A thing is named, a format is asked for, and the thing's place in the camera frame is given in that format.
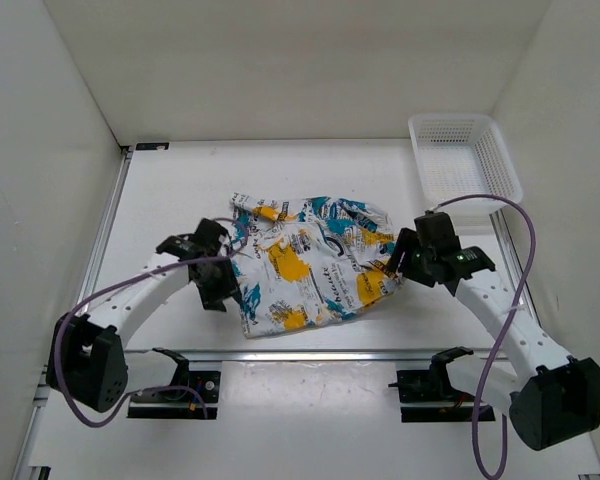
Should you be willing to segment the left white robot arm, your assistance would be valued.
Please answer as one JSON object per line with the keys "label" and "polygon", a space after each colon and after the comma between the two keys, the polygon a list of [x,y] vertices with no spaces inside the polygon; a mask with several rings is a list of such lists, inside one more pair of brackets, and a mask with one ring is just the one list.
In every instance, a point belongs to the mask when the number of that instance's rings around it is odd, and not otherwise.
{"label": "left white robot arm", "polygon": [[131,354],[126,347],[161,306],[190,285],[206,311],[223,312],[226,300],[241,301],[232,258],[245,247],[248,232],[233,221],[239,239],[232,242],[228,222],[203,218],[194,232],[167,237],[138,275],[93,293],[56,322],[46,382],[83,424],[105,423],[88,419],[81,407],[112,419],[133,395],[204,403],[190,384],[184,356],[163,347]]}

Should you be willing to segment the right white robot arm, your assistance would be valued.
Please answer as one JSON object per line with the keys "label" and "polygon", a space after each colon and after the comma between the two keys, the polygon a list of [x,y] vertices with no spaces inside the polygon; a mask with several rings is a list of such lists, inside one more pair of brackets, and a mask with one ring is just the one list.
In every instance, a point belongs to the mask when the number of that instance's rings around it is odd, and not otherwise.
{"label": "right white robot arm", "polygon": [[578,359],[523,310],[494,262],[479,247],[464,248],[451,218],[428,212],[401,229],[388,269],[403,278],[444,286],[485,327],[513,370],[487,367],[472,350],[454,347],[433,356],[429,387],[440,399],[482,393],[534,451],[591,432],[600,425],[600,367]]}

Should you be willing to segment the colourful printed shorts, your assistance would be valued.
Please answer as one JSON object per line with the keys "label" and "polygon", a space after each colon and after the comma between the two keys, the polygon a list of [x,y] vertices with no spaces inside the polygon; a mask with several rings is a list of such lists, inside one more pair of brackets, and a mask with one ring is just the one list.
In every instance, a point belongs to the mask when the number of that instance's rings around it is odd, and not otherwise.
{"label": "colourful printed shorts", "polygon": [[243,334],[274,337],[348,322],[402,286],[388,261],[396,235],[372,203],[236,193],[232,259]]}

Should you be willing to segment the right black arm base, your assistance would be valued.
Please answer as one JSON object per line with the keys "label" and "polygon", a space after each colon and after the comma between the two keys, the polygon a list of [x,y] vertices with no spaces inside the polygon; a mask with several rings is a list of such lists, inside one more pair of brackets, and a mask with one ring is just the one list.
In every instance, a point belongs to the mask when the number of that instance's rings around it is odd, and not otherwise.
{"label": "right black arm base", "polygon": [[424,369],[400,369],[387,387],[398,393],[402,423],[470,423],[474,396],[451,386],[447,366],[473,359],[472,349],[460,346],[436,353]]}

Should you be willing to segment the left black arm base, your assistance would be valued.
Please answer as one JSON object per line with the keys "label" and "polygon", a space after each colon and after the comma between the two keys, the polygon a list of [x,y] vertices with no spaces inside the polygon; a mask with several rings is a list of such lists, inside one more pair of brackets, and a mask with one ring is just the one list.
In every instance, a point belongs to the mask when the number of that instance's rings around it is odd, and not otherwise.
{"label": "left black arm base", "polygon": [[154,348],[126,356],[127,417],[143,420],[214,420],[221,367],[195,363],[179,352]]}

